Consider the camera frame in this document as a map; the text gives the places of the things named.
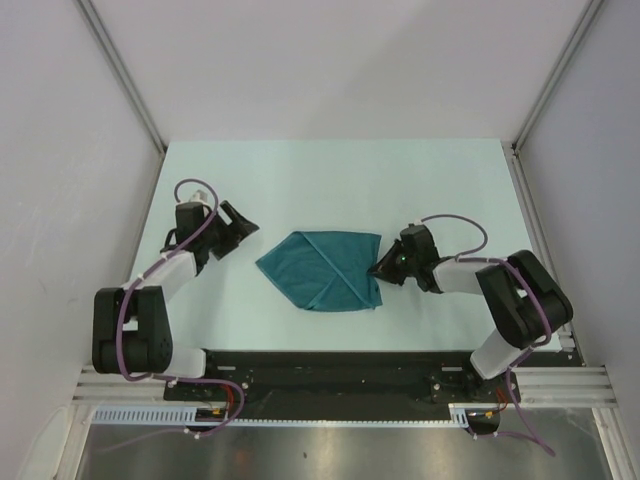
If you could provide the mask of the teal satin napkin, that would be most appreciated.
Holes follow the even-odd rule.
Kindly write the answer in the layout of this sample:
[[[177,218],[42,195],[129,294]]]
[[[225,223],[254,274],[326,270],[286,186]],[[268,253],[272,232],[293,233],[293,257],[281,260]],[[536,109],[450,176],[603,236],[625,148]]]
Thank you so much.
[[[314,312],[374,310],[383,305],[368,273],[381,236],[350,231],[294,231],[256,266],[295,307]]]

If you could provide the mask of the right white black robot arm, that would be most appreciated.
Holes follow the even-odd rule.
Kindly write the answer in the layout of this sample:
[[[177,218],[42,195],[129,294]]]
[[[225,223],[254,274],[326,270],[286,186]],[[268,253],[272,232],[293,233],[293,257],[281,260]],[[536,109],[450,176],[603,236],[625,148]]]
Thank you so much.
[[[568,324],[574,309],[561,287],[533,252],[505,258],[441,256],[431,231],[411,224],[368,273],[403,285],[413,278],[424,292],[481,296],[495,328],[469,358],[461,376],[463,393],[484,401],[497,389],[497,377],[522,361]]]

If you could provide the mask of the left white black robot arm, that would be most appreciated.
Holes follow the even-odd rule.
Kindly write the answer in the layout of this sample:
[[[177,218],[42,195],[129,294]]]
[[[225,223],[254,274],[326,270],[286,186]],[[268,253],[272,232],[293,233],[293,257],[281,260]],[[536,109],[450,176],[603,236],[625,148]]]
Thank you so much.
[[[204,349],[174,342],[168,304],[210,259],[223,259],[258,230],[227,201],[216,207],[198,200],[178,204],[175,227],[167,233],[155,263],[119,287],[100,289],[94,297],[95,371],[129,381],[186,378],[187,389],[197,398],[214,397],[221,376],[206,366]]]

